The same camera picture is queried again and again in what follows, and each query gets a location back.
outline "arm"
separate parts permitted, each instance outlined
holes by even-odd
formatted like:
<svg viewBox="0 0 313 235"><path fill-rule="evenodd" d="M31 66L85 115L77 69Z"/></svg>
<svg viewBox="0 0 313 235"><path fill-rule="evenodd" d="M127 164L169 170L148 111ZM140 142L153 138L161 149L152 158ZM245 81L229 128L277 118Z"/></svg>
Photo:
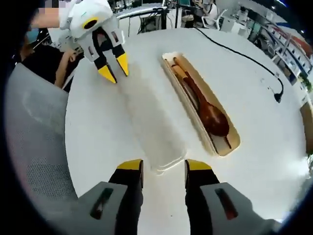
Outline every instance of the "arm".
<svg viewBox="0 0 313 235"><path fill-rule="evenodd" d="M32 28L59 28L59 9L58 8L39 8L31 22Z"/></svg>
<svg viewBox="0 0 313 235"><path fill-rule="evenodd" d="M203 14L204 14L205 16L208 16L208 15L209 15L209 11L207 11L207 10L204 8L203 4L199 5L199 7L201 8L201 10L203 11Z"/></svg>
<svg viewBox="0 0 313 235"><path fill-rule="evenodd" d="M67 72L67 65L68 65L68 61L69 61L70 56L71 56L71 52L69 52L69 51L66 51L63 54L62 59L59 63L58 70L55 73L54 85L56 85L59 88L62 88L62 86L63 86L65 74Z"/></svg>

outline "robotic hand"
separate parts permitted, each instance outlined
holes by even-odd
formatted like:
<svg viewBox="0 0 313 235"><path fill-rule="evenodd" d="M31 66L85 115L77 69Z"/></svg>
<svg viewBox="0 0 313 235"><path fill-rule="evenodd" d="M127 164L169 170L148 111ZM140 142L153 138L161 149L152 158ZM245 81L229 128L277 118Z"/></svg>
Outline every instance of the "robotic hand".
<svg viewBox="0 0 313 235"><path fill-rule="evenodd" d="M60 19L60 28L69 29L73 38L84 50L84 55L94 62L98 72L112 83L117 80L104 56L99 37L105 37L121 69L128 76L127 55L122 47L124 37L118 28L107 0L72 0Z"/></svg>
<svg viewBox="0 0 313 235"><path fill-rule="evenodd" d="M108 183L100 182L79 197L59 221L65 234L136 235L144 200L143 164L142 159L123 162ZM185 160L185 189L192 235L272 235L280 226L256 214L251 201L220 183L204 162Z"/></svg>

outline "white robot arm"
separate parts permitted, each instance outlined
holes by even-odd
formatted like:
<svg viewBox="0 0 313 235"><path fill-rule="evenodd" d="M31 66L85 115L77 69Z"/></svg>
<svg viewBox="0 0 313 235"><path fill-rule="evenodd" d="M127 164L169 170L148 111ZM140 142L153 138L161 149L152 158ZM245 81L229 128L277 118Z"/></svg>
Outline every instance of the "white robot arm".
<svg viewBox="0 0 313 235"><path fill-rule="evenodd" d="M121 69L128 76L127 55L122 47L124 38L118 28L118 21L107 0L73 0L60 19L60 28L68 28L84 55L94 62L99 73L112 83L117 80L107 63L98 36L107 40L107 45L115 55Z"/></svg>

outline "office chair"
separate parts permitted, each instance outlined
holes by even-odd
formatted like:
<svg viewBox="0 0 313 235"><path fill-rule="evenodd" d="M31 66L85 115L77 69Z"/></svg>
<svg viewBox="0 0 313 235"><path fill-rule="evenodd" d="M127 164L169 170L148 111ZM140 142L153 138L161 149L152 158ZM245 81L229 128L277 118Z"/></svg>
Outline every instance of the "office chair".
<svg viewBox="0 0 313 235"><path fill-rule="evenodd" d="M5 90L4 125L17 177L45 220L71 213L77 200L67 166L68 94L18 63Z"/></svg>
<svg viewBox="0 0 313 235"><path fill-rule="evenodd" d="M217 29L218 31L221 30L220 28L220 19L221 17L223 16L223 14L227 11L227 9L224 9L218 16L215 20L213 19L210 19L208 16L202 16L201 19L202 19L202 23L203 23L203 27L205 28L211 28L211 29ZM208 20L208 21L213 21L213 25L209 25L209 24L206 24L205 23L205 20Z"/></svg>

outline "monitor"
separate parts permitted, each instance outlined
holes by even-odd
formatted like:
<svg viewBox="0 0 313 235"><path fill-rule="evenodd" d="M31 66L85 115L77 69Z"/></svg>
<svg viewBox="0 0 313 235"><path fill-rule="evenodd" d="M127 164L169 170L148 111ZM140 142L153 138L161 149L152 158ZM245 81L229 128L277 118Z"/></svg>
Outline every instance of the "monitor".
<svg viewBox="0 0 313 235"><path fill-rule="evenodd" d="M179 0L180 6L191 6L190 0Z"/></svg>
<svg viewBox="0 0 313 235"><path fill-rule="evenodd" d="M164 0L142 0L142 4L163 3Z"/></svg>
<svg viewBox="0 0 313 235"><path fill-rule="evenodd" d="M245 11L246 11L246 8L245 8L244 6L241 6L241 7L240 7L240 10L241 10L242 12L245 12Z"/></svg>
<svg viewBox="0 0 313 235"><path fill-rule="evenodd" d="M252 19L253 21L256 21L256 18L258 17L258 13L255 11L252 11L251 9L248 11L248 18Z"/></svg>

